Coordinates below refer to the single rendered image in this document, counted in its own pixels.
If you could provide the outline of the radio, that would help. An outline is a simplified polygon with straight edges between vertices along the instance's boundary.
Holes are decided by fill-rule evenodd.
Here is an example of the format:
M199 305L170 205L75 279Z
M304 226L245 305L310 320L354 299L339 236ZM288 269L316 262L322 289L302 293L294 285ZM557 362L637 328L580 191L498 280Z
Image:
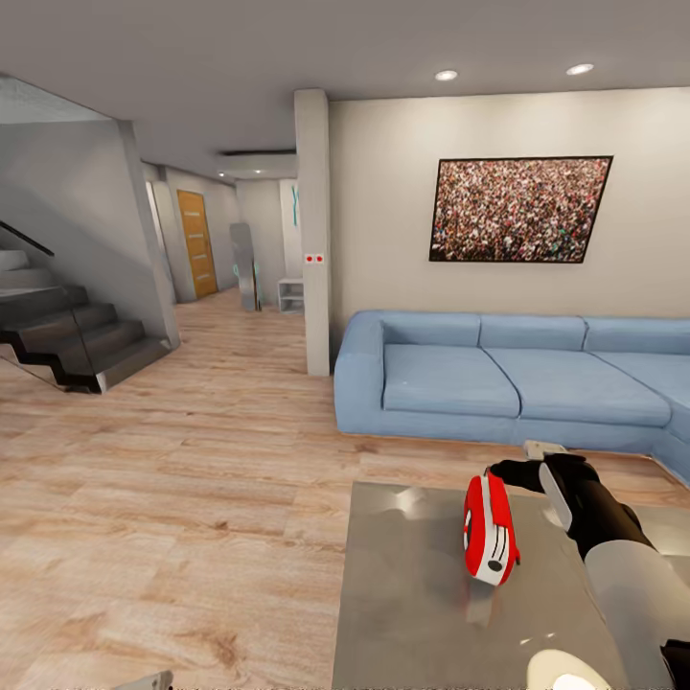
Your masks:
M464 504L464 550L471 575L495 587L506 583L514 562L521 565L514 523L502 478L485 470L474 477Z

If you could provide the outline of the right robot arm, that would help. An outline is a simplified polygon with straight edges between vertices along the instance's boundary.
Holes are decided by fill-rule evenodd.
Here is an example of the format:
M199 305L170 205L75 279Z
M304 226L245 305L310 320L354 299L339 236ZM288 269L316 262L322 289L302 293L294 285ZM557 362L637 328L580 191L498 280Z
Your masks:
M526 440L523 462L491 473L508 485L547 494L577 542L630 690L690 690L690 589L619 504L583 455Z

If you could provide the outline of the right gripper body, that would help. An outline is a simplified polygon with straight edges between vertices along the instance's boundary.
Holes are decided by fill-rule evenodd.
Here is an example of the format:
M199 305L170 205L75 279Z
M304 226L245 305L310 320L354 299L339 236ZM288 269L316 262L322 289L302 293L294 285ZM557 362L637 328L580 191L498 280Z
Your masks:
M502 461L502 480L505 484L524 487L532 492L541 493L531 481L531 468L538 461L518 462L510 459Z

